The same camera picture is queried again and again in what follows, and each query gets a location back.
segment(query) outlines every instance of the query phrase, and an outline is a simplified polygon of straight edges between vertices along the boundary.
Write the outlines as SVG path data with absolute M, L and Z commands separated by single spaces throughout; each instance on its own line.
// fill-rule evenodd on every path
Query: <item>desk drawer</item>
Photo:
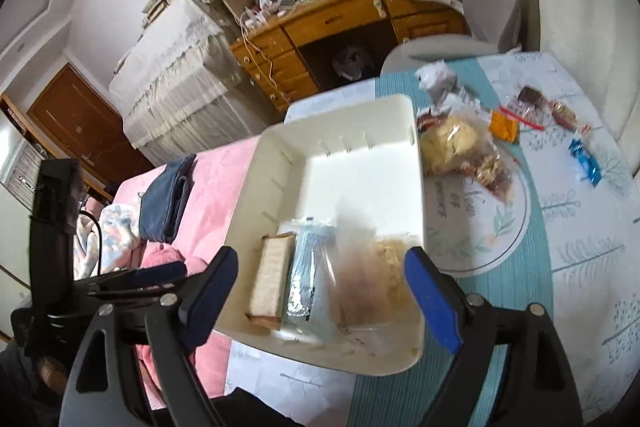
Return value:
M 402 17 L 413 13 L 442 10 L 442 4 L 436 2 L 385 0 L 385 4 L 392 17 Z
M 295 102 L 301 98 L 306 98 L 319 91 L 318 86 L 316 86 L 316 83 L 308 73 L 299 74 L 292 78 L 288 78 L 287 80 L 277 82 L 277 84 L 280 91 L 285 93 L 291 102 Z M 283 111 L 289 107 L 287 100 L 284 99 L 280 93 L 271 86 L 271 84 L 260 84 L 260 88 L 267 95 L 267 98 L 271 100 L 271 103 L 273 103 L 277 110 Z
M 386 18 L 381 0 L 346 0 L 284 26 L 296 46 Z
M 287 39 L 281 28 L 276 28 L 269 33 L 260 35 L 255 39 L 250 39 L 253 44 L 260 48 L 263 54 L 269 59 L 277 57 L 284 52 L 288 52 L 292 49 L 291 42 Z M 252 57 L 257 64 L 263 63 L 265 60 L 262 58 L 262 54 L 256 51 L 251 44 L 247 44 L 247 48 L 244 47 L 244 42 L 240 42 L 240 45 L 232 49 L 233 54 L 236 56 L 240 64 L 245 68 L 255 66 Z
M 442 33 L 465 33 L 462 15 L 452 9 L 393 19 L 393 24 L 399 42 Z
M 265 62 L 253 68 L 247 68 L 247 71 L 261 86 L 269 85 L 269 63 Z M 280 82 L 292 76 L 306 73 L 306 66 L 298 57 L 295 50 L 287 52 L 273 59 L 273 70 L 271 70 L 271 78 L 276 82 Z

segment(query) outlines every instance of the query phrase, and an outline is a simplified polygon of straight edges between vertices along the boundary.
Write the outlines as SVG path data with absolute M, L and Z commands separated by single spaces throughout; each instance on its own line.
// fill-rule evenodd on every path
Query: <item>white plastic bin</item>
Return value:
M 397 325 L 402 349 L 372 356 L 353 345 L 318 344 L 247 320 L 260 238 L 290 219 L 335 219 L 338 207 L 370 221 L 380 236 L 424 243 L 420 152 L 411 100 L 395 95 L 268 128 L 249 165 L 225 244 L 239 274 L 216 330 L 281 357 L 363 375 L 390 375 L 420 358 L 424 320 L 412 300 Z

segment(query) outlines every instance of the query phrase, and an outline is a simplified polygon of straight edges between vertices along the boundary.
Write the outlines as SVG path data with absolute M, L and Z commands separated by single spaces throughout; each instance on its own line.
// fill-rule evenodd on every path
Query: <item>folded dark blue pants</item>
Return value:
M 167 163 L 140 203 L 140 237 L 159 243 L 172 243 L 191 192 L 190 169 L 196 155 L 190 154 Z

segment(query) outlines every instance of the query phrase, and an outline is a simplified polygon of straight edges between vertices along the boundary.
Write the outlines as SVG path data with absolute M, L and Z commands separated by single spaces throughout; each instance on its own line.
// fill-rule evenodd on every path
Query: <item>metal bolt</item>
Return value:
M 536 317 L 542 317 L 542 315 L 545 314 L 545 307 L 542 304 L 534 302 L 531 306 L 529 306 L 529 311 Z
M 113 313 L 113 304 L 103 304 L 98 308 L 98 315 L 100 317 L 106 317 L 107 315 L 111 315 Z
M 466 302 L 472 306 L 482 306 L 484 304 L 484 299 L 477 293 L 469 293 L 469 295 L 466 296 Z
M 178 296 L 175 293 L 165 293 L 160 298 L 161 306 L 173 306 L 178 301 Z

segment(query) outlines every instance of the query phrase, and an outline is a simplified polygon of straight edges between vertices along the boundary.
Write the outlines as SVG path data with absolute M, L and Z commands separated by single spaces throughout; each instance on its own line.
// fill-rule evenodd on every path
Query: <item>pink bedsheet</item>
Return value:
M 184 259 L 190 274 L 204 270 L 223 245 L 257 141 L 257 137 L 254 137 L 197 155 L 193 168 L 193 188 L 178 234 L 171 245 Z M 125 181 L 113 202 L 132 203 L 137 193 L 146 190 L 162 170 L 164 167 L 159 167 Z M 163 251 L 158 243 L 149 242 L 143 253 L 142 264 L 153 266 L 174 259 L 173 251 Z M 224 394 L 230 346 L 230 338 L 213 331 L 209 340 L 196 350 L 196 373 L 209 397 Z M 148 346 L 143 346 L 139 355 L 157 385 Z M 152 396 L 149 398 L 154 409 L 162 407 L 161 403 L 154 403 Z

